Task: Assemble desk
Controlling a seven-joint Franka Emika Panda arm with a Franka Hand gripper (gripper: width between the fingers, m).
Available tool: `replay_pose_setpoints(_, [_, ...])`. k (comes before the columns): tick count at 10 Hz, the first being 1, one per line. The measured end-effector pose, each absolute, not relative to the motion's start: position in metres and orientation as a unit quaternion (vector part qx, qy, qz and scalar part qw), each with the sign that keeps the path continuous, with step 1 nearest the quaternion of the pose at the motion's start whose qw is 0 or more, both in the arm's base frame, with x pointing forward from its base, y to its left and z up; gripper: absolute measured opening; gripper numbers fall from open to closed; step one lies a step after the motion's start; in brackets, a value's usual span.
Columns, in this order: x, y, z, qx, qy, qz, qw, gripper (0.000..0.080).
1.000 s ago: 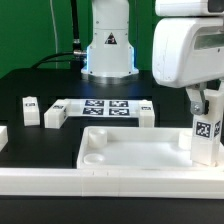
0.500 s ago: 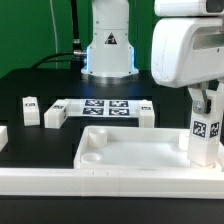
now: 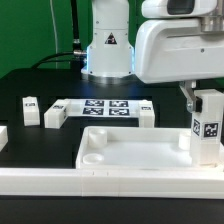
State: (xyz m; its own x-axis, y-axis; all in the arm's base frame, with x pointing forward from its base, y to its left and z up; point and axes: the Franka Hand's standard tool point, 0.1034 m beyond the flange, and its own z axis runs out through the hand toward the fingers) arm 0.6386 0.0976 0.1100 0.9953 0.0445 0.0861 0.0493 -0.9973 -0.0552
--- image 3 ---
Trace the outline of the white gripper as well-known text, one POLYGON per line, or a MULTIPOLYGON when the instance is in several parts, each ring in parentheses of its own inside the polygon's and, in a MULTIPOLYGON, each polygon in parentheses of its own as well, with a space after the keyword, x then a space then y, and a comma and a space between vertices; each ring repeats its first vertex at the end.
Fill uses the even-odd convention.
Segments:
POLYGON ((199 19, 148 20, 136 36, 135 74, 148 84, 181 81, 187 110, 201 113, 187 80, 224 77, 224 33, 203 33, 199 19))

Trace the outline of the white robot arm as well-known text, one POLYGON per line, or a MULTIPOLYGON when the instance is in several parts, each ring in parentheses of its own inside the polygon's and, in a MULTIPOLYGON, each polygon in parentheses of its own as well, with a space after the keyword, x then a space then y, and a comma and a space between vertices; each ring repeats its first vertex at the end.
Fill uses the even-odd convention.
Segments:
POLYGON ((144 0, 147 19, 128 40, 128 0, 92 0, 93 39, 83 76, 117 83, 179 81, 188 110, 198 111, 193 82, 224 77, 224 0, 144 0))

